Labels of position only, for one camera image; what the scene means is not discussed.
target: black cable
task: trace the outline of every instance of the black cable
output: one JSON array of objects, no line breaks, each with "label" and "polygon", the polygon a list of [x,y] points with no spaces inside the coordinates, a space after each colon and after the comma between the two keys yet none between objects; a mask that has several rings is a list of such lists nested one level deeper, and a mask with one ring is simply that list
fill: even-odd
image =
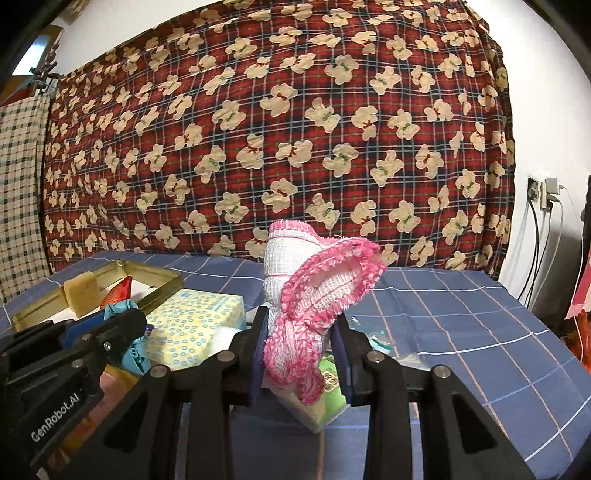
[{"label": "black cable", "polygon": [[534,295],[534,285],[535,285],[535,281],[538,278],[538,275],[540,274],[540,270],[542,269],[542,260],[544,259],[544,255],[546,254],[546,250],[548,249],[548,243],[550,241],[550,227],[552,226],[552,210],[550,210],[550,214],[548,216],[548,235],[546,235],[546,243],[544,244],[544,249],[542,250],[542,254],[540,255],[540,263],[538,265],[538,268],[535,269],[534,271],[534,279],[531,281],[531,292],[530,292],[530,301],[533,300],[533,295]]},{"label": "black cable", "polygon": [[[536,218],[536,216],[535,216],[535,210],[534,210],[534,206],[532,205],[532,203],[531,203],[531,200],[530,200],[529,198],[528,198],[527,202],[530,204],[530,206],[531,206],[531,209],[532,209],[532,211],[534,212],[534,219],[535,219],[535,224],[537,225],[537,224],[538,224],[538,219],[537,219],[537,218]],[[530,271],[529,271],[529,273],[527,274],[527,279],[526,279],[526,281],[525,281],[525,284],[523,285],[523,288],[522,288],[522,290],[521,290],[521,292],[520,292],[519,296],[517,297],[517,300],[518,300],[518,301],[520,301],[520,300],[521,300],[521,297],[523,296],[523,294],[524,294],[524,292],[525,292],[525,289],[527,288],[527,285],[530,283],[530,278],[531,278],[531,274],[532,274],[532,273],[533,273],[533,271],[534,271],[534,266],[535,266],[535,252],[534,252],[534,258],[532,258],[532,259],[531,259],[531,266],[530,266]]]},{"label": "black cable", "polygon": [[534,250],[534,261],[535,261],[535,268],[534,268],[534,278],[531,280],[531,286],[528,294],[525,296],[524,303],[525,305],[530,308],[530,301],[532,295],[534,293],[534,283],[535,277],[540,270],[540,226],[538,225],[538,216],[535,214],[534,204],[531,200],[528,200],[527,203],[530,205],[530,209],[534,214],[534,223],[535,223],[535,250]]}]

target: blue checkered bed sheet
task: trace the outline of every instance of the blue checkered bed sheet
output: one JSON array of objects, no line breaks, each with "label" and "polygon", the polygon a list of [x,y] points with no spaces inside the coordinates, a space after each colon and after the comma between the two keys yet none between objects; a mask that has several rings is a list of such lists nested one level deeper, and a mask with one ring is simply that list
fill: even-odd
[{"label": "blue checkered bed sheet", "polygon": [[[264,301],[260,263],[105,251],[4,305],[0,332],[9,331],[10,315],[64,280],[120,258],[180,271],[186,288],[242,295],[246,309]],[[417,353],[429,366],[451,367],[538,479],[563,473],[591,432],[591,376],[535,316],[484,273],[390,268],[347,315],[355,318],[354,328],[387,346],[392,356]],[[270,394],[234,415],[238,479],[274,480],[277,472],[284,480],[363,477],[367,408],[349,408],[321,435],[309,433]],[[412,407],[411,417],[419,479],[419,425]]]}]

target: pink and white mesh sponge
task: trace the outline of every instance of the pink and white mesh sponge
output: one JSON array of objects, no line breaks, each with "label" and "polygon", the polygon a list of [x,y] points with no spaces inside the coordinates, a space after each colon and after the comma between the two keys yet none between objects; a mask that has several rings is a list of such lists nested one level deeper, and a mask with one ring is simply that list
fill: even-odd
[{"label": "pink and white mesh sponge", "polygon": [[318,362],[336,316],[357,303],[386,266],[366,238],[323,238],[304,222],[271,225],[265,252],[264,291],[269,308],[265,367],[281,388],[304,405],[324,389]]}]

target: red object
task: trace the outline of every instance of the red object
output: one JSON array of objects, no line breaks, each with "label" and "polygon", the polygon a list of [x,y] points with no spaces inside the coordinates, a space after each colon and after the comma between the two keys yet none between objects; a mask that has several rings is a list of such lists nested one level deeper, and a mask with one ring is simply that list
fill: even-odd
[{"label": "red object", "polygon": [[104,309],[107,305],[114,305],[121,300],[129,300],[131,298],[131,275],[127,275],[117,285],[115,285],[107,296],[100,303],[100,308]]},{"label": "red object", "polygon": [[[569,345],[570,351],[577,359],[581,360],[581,363],[585,369],[591,374],[591,325],[587,320],[587,312],[584,310],[577,316],[577,325],[579,331],[574,331],[569,335],[571,345]],[[583,350],[581,356],[581,340],[583,341]]]}]

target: wall socket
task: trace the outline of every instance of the wall socket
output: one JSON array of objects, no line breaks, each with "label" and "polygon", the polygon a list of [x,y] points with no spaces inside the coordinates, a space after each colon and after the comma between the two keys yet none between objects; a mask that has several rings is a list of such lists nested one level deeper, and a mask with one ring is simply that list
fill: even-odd
[{"label": "wall socket", "polygon": [[527,178],[527,197],[532,202],[537,202],[540,198],[540,182],[532,177]]}]

